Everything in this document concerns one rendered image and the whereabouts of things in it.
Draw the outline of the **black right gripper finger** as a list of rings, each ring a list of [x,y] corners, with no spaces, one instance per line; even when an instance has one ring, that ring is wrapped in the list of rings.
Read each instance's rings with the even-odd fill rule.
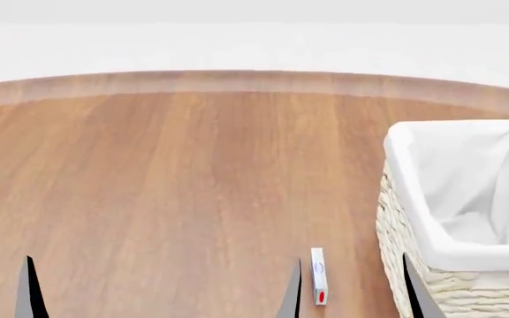
[[[276,318],[300,318],[301,273],[301,259],[297,259]]]
[[[407,254],[403,254],[403,269],[413,318],[446,318]]]

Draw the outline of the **white cream cheese box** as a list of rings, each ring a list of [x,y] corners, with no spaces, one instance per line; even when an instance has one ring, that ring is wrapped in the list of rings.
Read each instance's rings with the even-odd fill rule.
[[[323,249],[311,248],[310,260],[314,302],[317,306],[325,306],[328,301],[329,286]]]

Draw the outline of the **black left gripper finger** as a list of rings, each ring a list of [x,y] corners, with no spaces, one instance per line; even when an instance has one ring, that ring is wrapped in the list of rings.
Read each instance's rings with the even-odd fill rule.
[[[15,318],[49,318],[31,256],[25,257],[19,273]]]

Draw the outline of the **cream woven wicker basket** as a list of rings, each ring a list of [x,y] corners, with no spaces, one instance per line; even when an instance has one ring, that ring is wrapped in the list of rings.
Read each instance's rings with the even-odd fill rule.
[[[422,282],[447,318],[509,318],[509,284],[476,287],[475,280],[482,277],[481,273],[449,272],[427,265],[419,254],[419,237],[413,234],[401,203],[385,163],[376,212],[376,236],[399,318],[413,318],[404,278],[404,254],[410,256]]]

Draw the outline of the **white cloth basket liner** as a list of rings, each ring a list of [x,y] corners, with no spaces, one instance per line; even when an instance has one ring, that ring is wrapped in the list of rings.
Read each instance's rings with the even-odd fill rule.
[[[399,122],[384,152],[426,264],[509,272],[509,120]]]

